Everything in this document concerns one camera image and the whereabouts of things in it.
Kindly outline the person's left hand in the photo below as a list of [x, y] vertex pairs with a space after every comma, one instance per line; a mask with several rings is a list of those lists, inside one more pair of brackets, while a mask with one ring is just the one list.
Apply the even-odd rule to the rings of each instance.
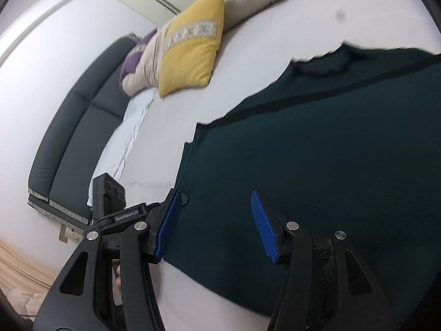
[[120, 263], [113, 263], [113, 273], [114, 273], [114, 297], [121, 296], [121, 278], [120, 278]]

